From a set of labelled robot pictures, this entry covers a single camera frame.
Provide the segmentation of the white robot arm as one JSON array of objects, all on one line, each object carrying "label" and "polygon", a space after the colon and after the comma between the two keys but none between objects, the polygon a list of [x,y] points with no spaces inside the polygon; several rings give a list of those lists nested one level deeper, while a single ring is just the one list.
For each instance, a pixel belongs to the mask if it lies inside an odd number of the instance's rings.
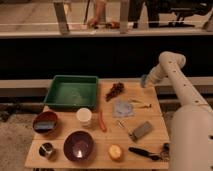
[{"label": "white robot arm", "polygon": [[162,52],[144,86],[168,77],[181,104],[171,124],[169,171],[213,171],[213,108],[181,71],[185,63],[182,54]]}]

